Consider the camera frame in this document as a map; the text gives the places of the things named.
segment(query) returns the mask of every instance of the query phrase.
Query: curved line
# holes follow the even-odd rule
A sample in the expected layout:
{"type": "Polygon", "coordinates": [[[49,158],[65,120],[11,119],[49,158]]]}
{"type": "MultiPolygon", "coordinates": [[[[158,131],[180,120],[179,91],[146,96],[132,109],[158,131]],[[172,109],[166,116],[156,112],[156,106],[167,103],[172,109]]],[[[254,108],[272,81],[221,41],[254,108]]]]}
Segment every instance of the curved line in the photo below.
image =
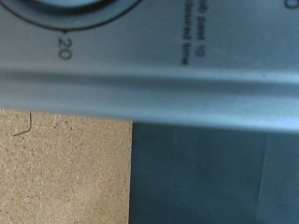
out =
{"type": "Polygon", "coordinates": [[[14,135],[12,135],[12,136],[15,137],[15,136],[18,136],[18,135],[21,135],[21,134],[29,133],[29,132],[30,132],[30,130],[31,130],[31,128],[32,128],[32,113],[31,113],[31,111],[29,112],[29,123],[30,123],[30,126],[29,126],[29,129],[28,129],[28,130],[23,131],[23,132],[21,132],[21,133],[16,133],[16,134],[14,134],[14,135]]]}
{"type": "Polygon", "coordinates": [[[100,22],[100,23],[95,24],[95,25],[91,25],[91,26],[87,26],[87,27],[81,27],[81,28],[76,28],[76,29],[62,29],[62,28],[55,28],[55,27],[50,27],[50,26],[42,25],[42,24],[39,24],[39,23],[34,22],[34,21],[30,21],[30,20],[28,20],[28,19],[20,16],[18,13],[14,12],[9,7],[7,7],[6,5],[4,5],[2,3],[2,1],[0,1],[0,5],[2,7],[4,7],[6,10],[8,10],[10,13],[12,13],[14,16],[16,16],[19,19],[21,19],[23,21],[26,21],[26,22],[28,22],[30,24],[33,24],[35,26],[38,26],[38,27],[41,27],[41,28],[45,28],[45,29],[48,29],[48,30],[52,30],[52,31],[60,31],[60,32],[67,33],[67,32],[75,32],[75,31],[85,31],[85,30],[93,29],[93,28],[98,27],[98,26],[106,25],[106,24],[108,24],[110,22],[113,22],[114,20],[122,17],[123,15],[125,15],[126,13],[128,13],[129,11],[131,11],[134,7],[136,7],[141,2],[142,2],[142,0],[137,0],[136,3],[134,3],[132,6],[130,6],[126,10],[124,10],[121,14],[116,15],[115,17],[113,17],[112,19],[110,19],[108,21],[103,21],[103,22],[100,22]]]}

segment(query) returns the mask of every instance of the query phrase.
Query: number 20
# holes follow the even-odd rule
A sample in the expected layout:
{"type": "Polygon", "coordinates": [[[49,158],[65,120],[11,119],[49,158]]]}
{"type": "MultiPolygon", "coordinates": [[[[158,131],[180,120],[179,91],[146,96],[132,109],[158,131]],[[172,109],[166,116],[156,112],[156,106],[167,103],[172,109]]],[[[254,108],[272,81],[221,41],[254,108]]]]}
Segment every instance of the number 20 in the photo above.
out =
{"type": "Polygon", "coordinates": [[[71,38],[67,38],[66,40],[59,37],[58,39],[58,48],[59,50],[59,57],[63,60],[70,60],[73,56],[71,51],[71,47],[73,45],[73,41],[71,38]]]}

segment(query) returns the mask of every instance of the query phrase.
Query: dark gray panel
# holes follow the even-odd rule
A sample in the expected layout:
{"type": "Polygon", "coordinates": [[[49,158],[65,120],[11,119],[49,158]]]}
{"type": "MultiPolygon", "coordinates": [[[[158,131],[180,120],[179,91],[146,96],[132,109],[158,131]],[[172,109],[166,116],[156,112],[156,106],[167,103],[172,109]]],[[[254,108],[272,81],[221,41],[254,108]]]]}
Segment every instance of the dark gray panel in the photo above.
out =
{"type": "Polygon", "coordinates": [[[299,223],[299,135],[269,134],[258,224],[299,223]]]}
{"type": "Polygon", "coordinates": [[[255,223],[265,133],[135,124],[130,222],[255,223]]]}

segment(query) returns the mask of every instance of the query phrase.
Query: cork board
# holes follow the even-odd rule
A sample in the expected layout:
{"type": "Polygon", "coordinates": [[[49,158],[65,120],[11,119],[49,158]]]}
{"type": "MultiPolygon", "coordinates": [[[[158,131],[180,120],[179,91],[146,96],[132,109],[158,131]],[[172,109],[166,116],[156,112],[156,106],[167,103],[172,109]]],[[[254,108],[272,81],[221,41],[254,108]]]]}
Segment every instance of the cork board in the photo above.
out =
{"type": "Polygon", "coordinates": [[[31,115],[0,109],[0,223],[128,223],[132,124],[31,115]]]}

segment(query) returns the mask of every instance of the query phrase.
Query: gray device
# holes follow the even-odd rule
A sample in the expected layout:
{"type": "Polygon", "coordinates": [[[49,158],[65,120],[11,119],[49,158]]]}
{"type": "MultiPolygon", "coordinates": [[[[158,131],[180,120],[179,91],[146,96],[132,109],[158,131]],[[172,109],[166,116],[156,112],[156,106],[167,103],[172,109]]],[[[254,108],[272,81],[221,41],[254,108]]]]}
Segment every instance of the gray device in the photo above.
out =
{"type": "Polygon", "coordinates": [[[0,106],[299,131],[296,0],[0,4],[0,106]]]}

